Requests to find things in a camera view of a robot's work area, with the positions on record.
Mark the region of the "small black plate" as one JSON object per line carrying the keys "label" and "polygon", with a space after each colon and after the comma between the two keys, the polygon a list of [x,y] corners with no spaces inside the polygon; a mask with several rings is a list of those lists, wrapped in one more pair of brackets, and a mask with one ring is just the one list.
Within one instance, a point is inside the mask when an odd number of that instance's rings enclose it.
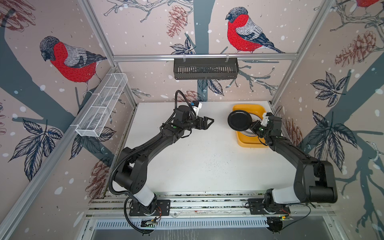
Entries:
{"label": "small black plate", "polygon": [[253,119],[251,115],[243,110],[236,110],[229,114],[228,125],[230,128],[237,132],[242,132],[251,126]]}

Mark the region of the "orange sunburst plate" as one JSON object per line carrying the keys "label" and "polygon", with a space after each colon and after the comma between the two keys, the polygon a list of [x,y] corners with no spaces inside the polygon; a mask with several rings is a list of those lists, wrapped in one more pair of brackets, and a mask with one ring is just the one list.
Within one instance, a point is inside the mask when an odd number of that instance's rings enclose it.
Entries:
{"label": "orange sunburst plate", "polygon": [[241,134],[243,134],[244,136],[247,136],[247,137],[251,137],[251,138],[258,136],[251,129],[247,129],[247,130],[241,131]]}

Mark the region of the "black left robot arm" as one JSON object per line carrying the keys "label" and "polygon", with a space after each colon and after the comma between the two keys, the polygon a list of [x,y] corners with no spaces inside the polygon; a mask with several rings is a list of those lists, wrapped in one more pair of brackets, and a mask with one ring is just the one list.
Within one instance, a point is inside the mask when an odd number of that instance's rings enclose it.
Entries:
{"label": "black left robot arm", "polygon": [[169,119],[160,126],[160,132],[133,149],[124,148],[118,163],[111,171],[108,181],[109,191],[114,195],[126,195],[139,203],[146,212],[152,213],[157,207],[157,196],[146,185],[148,165],[165,148],[186,138],[185,132],[207,130],[214,119],[199,117],[200,107],[191,104],[174,108]]}

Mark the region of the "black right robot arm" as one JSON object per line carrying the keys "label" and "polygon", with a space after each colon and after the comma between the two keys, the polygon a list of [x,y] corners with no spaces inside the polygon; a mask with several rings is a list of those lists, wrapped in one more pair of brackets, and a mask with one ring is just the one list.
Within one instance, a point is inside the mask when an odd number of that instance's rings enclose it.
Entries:
{"label": "black right robot arm", "polygon": [[332,164],[304,153],[291,140],[282,136],[281,127],[282,119],[272,113],[266,113],[262,121],[250,125],[250,130],[257,137],[263,138],[271,150],[296,168],[291,186],[266,191],[265,208],[274,211],[277,207],[289,204],[336,203],[338,194]]}

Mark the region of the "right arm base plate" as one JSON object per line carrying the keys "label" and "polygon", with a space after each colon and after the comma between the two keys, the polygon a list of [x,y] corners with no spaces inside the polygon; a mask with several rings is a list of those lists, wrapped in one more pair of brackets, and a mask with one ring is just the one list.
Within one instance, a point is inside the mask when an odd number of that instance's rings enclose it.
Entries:
{"label": "right arm base plate", "polygon": [[266,202],[265,199],[248,199],[246,206],[251,215],[290,215],[288,205],[277,204],[273,201]]}

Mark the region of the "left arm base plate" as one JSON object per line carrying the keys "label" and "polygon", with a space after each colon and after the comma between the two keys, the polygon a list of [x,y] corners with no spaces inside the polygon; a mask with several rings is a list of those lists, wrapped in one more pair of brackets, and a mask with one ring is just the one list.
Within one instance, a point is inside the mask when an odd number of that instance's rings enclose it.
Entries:
{"label": "left arm base plate", "polygon": [[133,201],[130,207],[130,217],[152,217],[160,215],[169,216],[171,209],[170,200],[153,200],[148,206],[144,206],[140,202]]}

